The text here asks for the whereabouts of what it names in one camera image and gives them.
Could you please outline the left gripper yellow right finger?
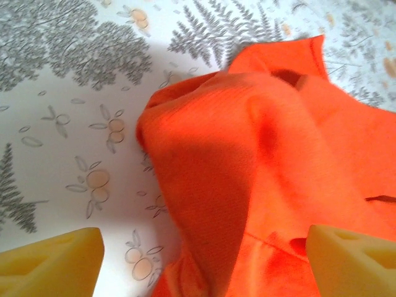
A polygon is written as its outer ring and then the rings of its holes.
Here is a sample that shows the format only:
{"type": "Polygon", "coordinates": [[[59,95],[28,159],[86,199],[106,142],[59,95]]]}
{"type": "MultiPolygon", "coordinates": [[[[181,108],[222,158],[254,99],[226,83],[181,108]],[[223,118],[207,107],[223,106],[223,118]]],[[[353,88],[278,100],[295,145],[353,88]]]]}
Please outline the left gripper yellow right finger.
{"type": "Polygon", "coordinates": [[[395,296],[394,241],[313,225],[306,254],[321,296],[395,296]]]}

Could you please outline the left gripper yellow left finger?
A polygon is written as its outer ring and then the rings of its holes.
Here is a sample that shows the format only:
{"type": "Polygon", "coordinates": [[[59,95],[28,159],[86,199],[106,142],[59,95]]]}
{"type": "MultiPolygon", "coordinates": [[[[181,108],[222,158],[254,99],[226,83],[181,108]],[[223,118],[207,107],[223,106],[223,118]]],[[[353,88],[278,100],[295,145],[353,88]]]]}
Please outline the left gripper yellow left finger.
{"type": "Polygon", "coordinates": [[[92,296],[105,248],[82,228],[1,253],[1,296],[92,296]]]}

